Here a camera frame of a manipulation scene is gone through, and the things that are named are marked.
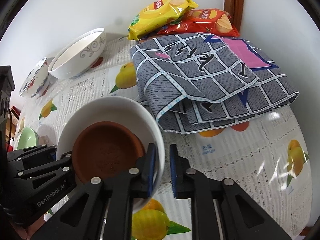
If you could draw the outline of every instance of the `blue and white bowl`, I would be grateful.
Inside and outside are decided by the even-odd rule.
[[[48,66],[53,58],[44,57],[37,64],[36,67],[29,73],[26,80],[23,82],[19,90],[19,96],[25,98],[32,98],[37,94],[41,95],[49,85]]]

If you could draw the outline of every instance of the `lay's logo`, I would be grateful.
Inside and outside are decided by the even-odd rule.
[[[202,10],[201,13],[199,14],[199,18],[201,19],[208,19],[210,15],[211,10]]]
[[[155,1],[153,3],[153,8],[156,10],[156,9],[159,9],[161,6],[163,6],[163,1],[162,0],[158,0],[158,1]]]

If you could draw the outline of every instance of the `white bowl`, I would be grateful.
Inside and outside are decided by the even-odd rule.
[[[49,73],[59,79],[78,76],[89,69],[106,46],[107,35],[104,28],[89,31],[66,47],[52,60]]]
[[[41,95],[49,85],[48,66],[53,58],[44,57],[35,68],[29,73],[19,90],[19,96],[32,98],[35,95]]]
[[[139,103],[125,97],[108,96],[99,98],[82,106],[70,118],[59,138],[56,159],[60,159],[63,153],[72,150],[79,134],[88,126],[101,121],[119,123],[133,132],[143,143],[145,149],[149,143],[155,143],[158,149],[156,157],[154,185],[151,196],[154,195],[161,183],[164,171],[164,142],[160,129],[153,116]],[[135,201],[134,212],[140,210],[148,199]]]

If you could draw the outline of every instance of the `bowl with floral pattern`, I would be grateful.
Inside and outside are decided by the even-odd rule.
[[[41,95],[46,90],[49,86],[48,66],[52,60],[53,58],[44,57],[36,64],[23,82],[19,90],[19,96],[33,98],[37,94]]]
[[[58,79],[81,75],[97,61],[107,44],[104,28],[91,30],[64,47],[52,60],[49,73]]]

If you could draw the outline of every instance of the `folded cloth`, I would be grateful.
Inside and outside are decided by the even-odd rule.
[[[209,33],[157,37],[130,49],[141,104],[165,131],[194,133],[257,118],[299,92],[263,51]]]

